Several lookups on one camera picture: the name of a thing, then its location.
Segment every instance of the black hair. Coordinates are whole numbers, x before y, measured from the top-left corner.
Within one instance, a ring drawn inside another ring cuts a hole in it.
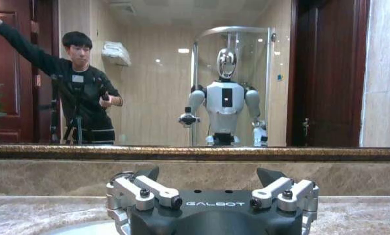
[[[92,49],[92,40],[84,33],[80,32],[70,32],[63,36],[63,46],[70,47],[71,45],[75,46],[86,46]]]

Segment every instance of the humanoid robot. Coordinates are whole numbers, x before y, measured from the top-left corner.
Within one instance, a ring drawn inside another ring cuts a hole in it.
[[[179,117],[179,123],[191,127],[200,122],[195,116],[199,106],[204,103],[212,135],[207,136],[207,145],[238,145],[239,138],[234,135],[238,115],[242,112],[244,101],[248,107],[254,126],[254,146],[267,146],[264,121],[259,120],[259,94],[255,88],[243,88],[231,77],[236,67],[236,55],[228,48],[220,50],[216,57],[219,80],[206,88],[194,85],[191,88],[188,106]]]

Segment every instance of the air vent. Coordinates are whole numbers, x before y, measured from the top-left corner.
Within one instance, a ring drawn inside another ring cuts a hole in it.
[[[111,3],[110,7],[122,13],[135,15],[135,9],[131,2]]]

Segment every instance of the ceiling light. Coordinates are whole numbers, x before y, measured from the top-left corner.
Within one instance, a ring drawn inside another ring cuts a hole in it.
[[[178,52],[183,53],[183,54],[188,54],[190,53],[190,49],[179,48]]]

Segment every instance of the person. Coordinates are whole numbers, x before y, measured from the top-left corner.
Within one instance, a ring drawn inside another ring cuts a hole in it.
[[[66,60],[47,54],[1,19],[0,35],[34,66],[56,78],[66,124],[76,123],[75,110],[79,107],[83,143],[114,144],[115,131],[106,109],[112,105],[122,106],[124,102],[106,74],[90,65],[92,41],[88,36],[82,32],[70,32],[63,36],[63,46],[70,56]],[[75,128],[74,142],[78,142],[78,135]]]

